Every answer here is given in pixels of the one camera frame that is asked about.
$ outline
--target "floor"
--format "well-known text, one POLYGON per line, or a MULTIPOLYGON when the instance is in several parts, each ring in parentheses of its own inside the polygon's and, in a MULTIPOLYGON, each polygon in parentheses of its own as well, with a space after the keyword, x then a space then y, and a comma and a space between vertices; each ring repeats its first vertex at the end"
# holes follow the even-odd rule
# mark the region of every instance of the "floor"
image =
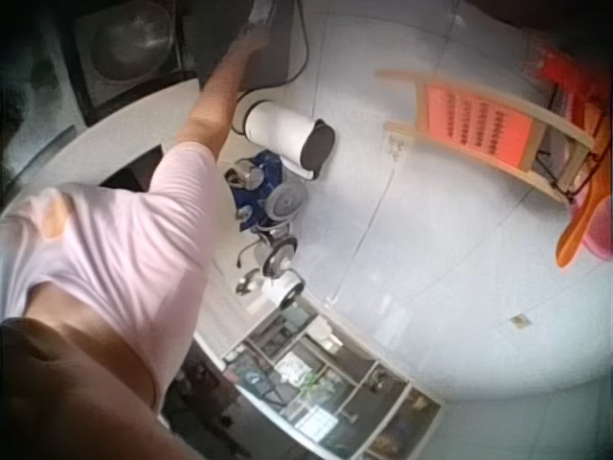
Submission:
MULTIPOLYGON (((613 268, 556 266, 567 210, 501 172, 390 139, 412 88, 379 68, 439 71, 545 104, 540 39, 464 1, 305 0, 310 62, 284 100, 338 135, 296 223, 307 288, 418 384, 448 400, 551 392, 610 365, 613 268), (517 330, 509 319, 532 322, 517 330)), ((294 31, 292 65, 304 45, 294 31)))

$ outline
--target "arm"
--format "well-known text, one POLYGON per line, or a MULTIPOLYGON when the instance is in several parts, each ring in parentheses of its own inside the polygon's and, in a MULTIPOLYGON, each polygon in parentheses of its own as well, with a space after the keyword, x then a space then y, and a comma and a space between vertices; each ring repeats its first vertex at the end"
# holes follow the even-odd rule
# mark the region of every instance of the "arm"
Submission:
POLYGON ((264 44, 265 34, 258 29, 248 30, 232 43, 200 92, 186 124, 179 131, 177 143, 202 144, 217 160, 230 132, 247 62, 264 44))

